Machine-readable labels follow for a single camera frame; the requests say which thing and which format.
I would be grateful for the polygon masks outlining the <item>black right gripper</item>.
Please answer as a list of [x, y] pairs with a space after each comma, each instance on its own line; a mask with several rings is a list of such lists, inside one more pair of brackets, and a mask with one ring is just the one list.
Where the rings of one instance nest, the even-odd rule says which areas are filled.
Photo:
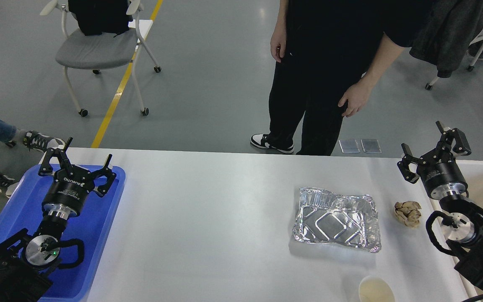
[[[472, 153], [467, 137], [458, 128], [449, 128], [441, 122], [436, 122], [441, 133], [440, 140], [435, 147], [435, 159], [420, 159], [413, 156], [410, 146], [401, 143], [404, 155], [397, 163], [397, 167], [404, 180], [415, 184], [421, 179], [424, 190], [430, 199], [442, 199], [449, 195], [462, 195], [466, 193], [468, 184], [456, 163], [460, 156], [469, 156]], [[416, 172], [410, 165], [417, 164]]]

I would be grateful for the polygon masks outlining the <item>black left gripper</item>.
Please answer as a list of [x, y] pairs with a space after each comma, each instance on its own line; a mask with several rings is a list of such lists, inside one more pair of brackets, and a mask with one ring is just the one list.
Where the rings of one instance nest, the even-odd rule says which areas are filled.
[[[73, 137], [69, 137], [63, 148], [49, 148], [40, 164], [39, 176], [54, 176], [54, 181], [42, 201], [42, 211], [46, 215], [52, 210], [66, 208], [69, 217], [80, 216], [89, 193], [93, 190], [98, 197], [104, 197], [117, 176], [109, 167], [111, 154], [96, 171], [90, 172], [81, 166], [73, 167], [66, 154], [72, 141]], [[57, 172], [50, 164], [53, 157], [59, 161], [60, 170]], [[106, 178], [105, 183], [95, 187], [94, 180], [101, 177]]]

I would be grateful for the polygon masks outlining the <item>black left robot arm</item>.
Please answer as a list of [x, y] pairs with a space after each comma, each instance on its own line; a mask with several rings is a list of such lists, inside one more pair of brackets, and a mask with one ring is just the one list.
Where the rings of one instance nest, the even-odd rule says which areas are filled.
[[72, 164], [67, 149], [49, 148], [38, 175], [52, 178], [42, 201], [42, 221], [33, 235], [23, 228], [0, 243], [0, 302], [37, 302], [53, 282], [56, 269], [73, 269], [86, 258], [83, 240], [62, 239], [68, 220], [80, 216], [90, 193], [107, 195], [117, 174], [110, 168], [112, 155], [98, 170]]

